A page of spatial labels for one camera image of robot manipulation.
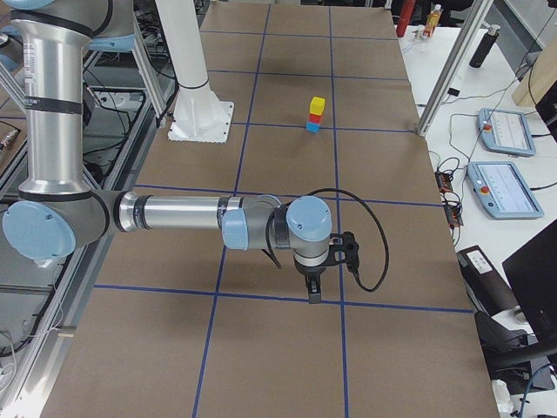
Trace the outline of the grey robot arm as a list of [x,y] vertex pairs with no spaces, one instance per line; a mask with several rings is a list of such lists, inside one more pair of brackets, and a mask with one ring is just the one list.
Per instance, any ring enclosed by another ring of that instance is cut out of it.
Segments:
[[2,228],[18,253],[63,257],[116,230],[218,229],[230,249],[291,250],[310,302],[320,302],[320,276],[333,260],[331,213],[322,199],[285,205],[271,195],[156,197],[96,191],[85,182],[83,53],[134,49],[132,2],[13,1],[10,9],[23,39],[28,176]]

